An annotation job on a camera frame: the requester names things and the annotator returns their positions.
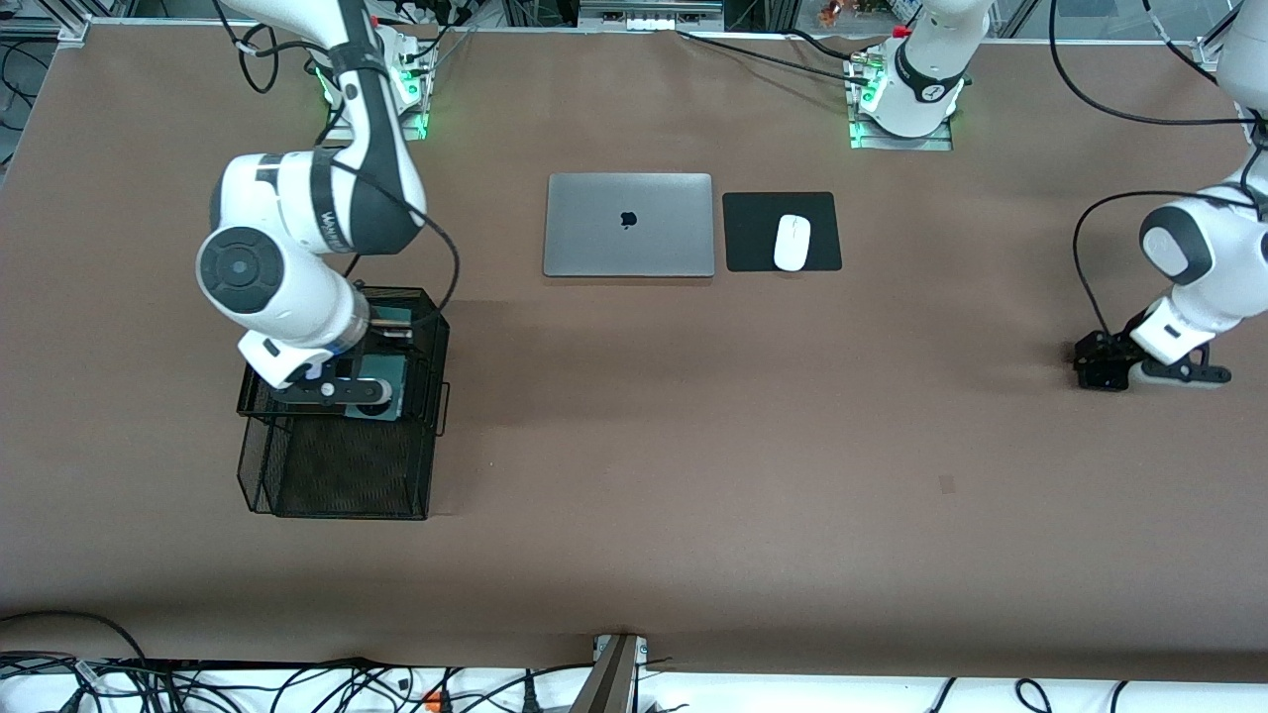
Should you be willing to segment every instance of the wire mesh basket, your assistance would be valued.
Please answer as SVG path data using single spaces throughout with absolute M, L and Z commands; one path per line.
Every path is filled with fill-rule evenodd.
M 284 403 L 250 367 L 238 414 L 247 417 L 238 482 L 252 513 L 281 518 L 425 520 L 436 438 L 444 435 L 449 324 L 421 289 L 363 287 L 372 315 L 408 312 L 411 336 L 378 336 L 337 356 L 341 376 L 366 354 L 402 355 L 404 387 L 392 420 L 355 406 Z

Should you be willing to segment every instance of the brown table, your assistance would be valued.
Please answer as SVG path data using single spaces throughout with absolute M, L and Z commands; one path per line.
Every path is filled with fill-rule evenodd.
M 1229 112 L 1160 48 L 1066 56 L 1117 107 Z M 1042 46 L 988 46 L 954 152 L 852 151 L 831 80 L 478 33 L 413 148 L 463 254 L 437 516 L 297 521 L 243 505 L 240 330 L 193 274 L 223 165 L 321 127 L 297 61 L 259 98 L 218 28 L 57 55 L 0 193 L 4 610 L 109 614 L 170 657 L 547 665 L 633 629 L 685 670 L 1268 679 L 1268 320 L 1217 341 L 1213 393 L 1084 393 L 1060 360 L 1093 326 L 1078 213 L 1224 178 L 1236 128 L 1103 117 Z M 581 170 L 832 190 L 844 269 L 545 279 L 547 176 Z M 1154 204 L 1088 228 L 1115 324 L 1164 285 Z M 424 236 L 358 277 L 448 270 Z

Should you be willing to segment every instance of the white computer mouse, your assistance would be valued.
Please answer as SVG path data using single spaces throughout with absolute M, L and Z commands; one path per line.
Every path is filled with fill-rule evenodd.
M 775 233 L 775 266 L 795 273 L 805 266 L 810 251 L 810 221 L 801 216 L 784 216 Z

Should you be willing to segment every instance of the laptop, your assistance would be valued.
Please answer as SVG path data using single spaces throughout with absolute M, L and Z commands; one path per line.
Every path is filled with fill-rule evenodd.
M 709 174 L 554 174 L 541 271 L 574 277 L 713 277 Z

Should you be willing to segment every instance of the robotic arm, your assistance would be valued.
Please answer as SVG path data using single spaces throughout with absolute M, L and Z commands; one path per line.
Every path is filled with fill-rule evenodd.
M 933 133 L 955 110 L 964 71 L 990 27 L 992 0 L 926 0 L 910 37 L 881 44 L 876 90 L 860 103 L 885 131 Z
M 1268 310 L 1268 0 L 1245 0 L 1217 76 L 1255 119 L 1246 132 L 1252 150 L 1227 179 L 1197 192 L 1202 198 L 1173 200 L 1145 218 L 1140 247 L 1172 288 L 1122 332 L 1096 331 L 1075 345 L 1084 388 L 1123 391 L 1131 381 L 1221 386 L 1231 374 L 1208 364 L 1207 343 Z
M 1268 0 L 1245 0 L 1224 44 L 1220 86 L 1243 109 L 1268 112 Z M 1151 212 L 1140 246 L 1173 284 L 1131 330 L 1163 364 L 1268 310 L 1268 127 L 1249 132 L 1252 151 L 1224 183 Z M 1227 202 L 1254 203 L 1254 208 Z
M 238 341 L 247 363 L 283 388 L 356 345 L 369 325 L 365 298 L 320 255 L 399 252 L 421 221 L 398 200 L 420 213 L 427 206 L 363 0 L 222 1 L 325 48 L 353 131 L 345 148 L 238 156 L 212 197 L 198 284 L 249 330 Z

